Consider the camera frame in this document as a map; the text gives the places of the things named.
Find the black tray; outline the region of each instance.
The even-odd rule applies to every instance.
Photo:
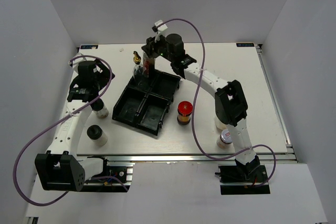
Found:
[[[158,135],[180,87],[180,77],[156,70],[151,79],[132,77],[113,108],[112,119]]]

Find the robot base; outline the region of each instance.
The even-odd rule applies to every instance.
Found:
[[[270,194],[268,183],[258,187],[268,176],[264,165],[260,165],[251,176],[245,178],[235,165],[220,166],[221,195]]]

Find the white enclosure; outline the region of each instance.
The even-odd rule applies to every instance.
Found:
[[[141,44],[155,21],[173,17],[192,21],[206,42],[264,44],[263,61],[295,153],[308,164],[328,222],[336,223],[336,0],[0,0],[2,223],[22,222],[27,204],[13,186],[13,163],[25,143],[59,117],[75,46]],[[186,25],[169,27],[185,42],[199,42]],[[19,165],[27,195],[34,157],[48,137]]]
[[[286,0],[51,0],[75,44],[144,43],[159,19],[197,24],[205,42],[263,43]],[[171,24],[185,42],[186,25]]]

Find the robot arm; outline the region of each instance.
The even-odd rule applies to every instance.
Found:
[[[109,70],[97,60],[82,60],[75,62],[72,67],[78,75],[70,85],[62,117],[95,99],[110,75]],[[98,99],[58,125],[46,153],[37,154],[35,166],[44,190],[81,191],[86,180],[103,172],[103,159],[77,157],[79,139],[92,110],[98,117],[108,115],[102,100]]]
[[[184,69],[185,79],[195,84],[198,84],[200,74],[201,70],[198,63],[192,63]],[[240,83],[223,80],[204,70],[201,88],[215,99],[216,116],[222,123],[226,124],[231,134],[235,152],[251,148],[252,144],[246,126],[247,103]],[[237,155],[236,161],[242,164],[241,168],[248,175],[254,168],[246,166],[251,166],[250,164],[253,162],[256,162],[256,165],[259,166],[259,161],[254,161],[255,158],[257,158],[255,151],[250,149]]]
[[[161,56],[171,63],[173,71],[182,78],[198,84],[201,69],[194,58],[185,53],[182,37],[178,34],[164,36],[166,25],[152,28],[155,37],[146,40],[142,47],[149,58]],[[207,70],[203,71],[201,87],[215,99],[215,111],[219,121],[226,124],[233,141],[235,151],[251,148],[251,141],[246,127],[247,102],[239,81],[223,80]],[[260,165],[256,153],[250,149],[236,156],[237,166],[250,176]]]

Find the white work surface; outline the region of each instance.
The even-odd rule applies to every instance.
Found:
[[[266,144],[277,153],[285,153],[286,142],[277,119],[274,105],[260,66],[256,48],[238,48],[235,43],[205,44],[207,70],[228,80],[238,80],[248,103],[247,128],[252,145]],[[93,55],[106,60],[112,67],[116,77],[102,97],[110,111],[108,118],[100,120],[94,113],[86,122],[78,146],[78,154],[94,155],[128,155],[128,154],[199,154],[191,132],[191,123],[180,126],[177,123],[177,106],[181,101],[194,99],[196,85],[181,79],[173,104],[166,115],[163,127],[158,136],[135,129],[123,123],[112,120],[113,107],[123,89],[132,77],[134,67],[133,51],[142,56],[142,44],[134,45],[99,45],[98,49],[82,49],[84,55]],[[202,59],[201,44],[185,44],[186,52],[197,62]],[[156,59],[155,68],[168,73],[174,73],[170,63],[162,57]],[[203,149],[208,153],[233,153],[231,145],[222,150],[216,144],[220,131],[215,126],[215,101],[206,91],[200,90],[195,111],[195,127],[197,137]],[[99,125],[108,136],[108,143],[97,147],[87,137],[87,128],[93,124]],[[267,152],[259,148],[257,152]]]
[[[272,165],[267,165],[270,173]],[[138,163],[128,193],[74,193],[48,207],[28,206],[39,224],[271,223],[314,224],[326,217],[305,164],[279,164],[270,195],[221,195],[216,164]],[[32,199],[60,195],[36,179]]]

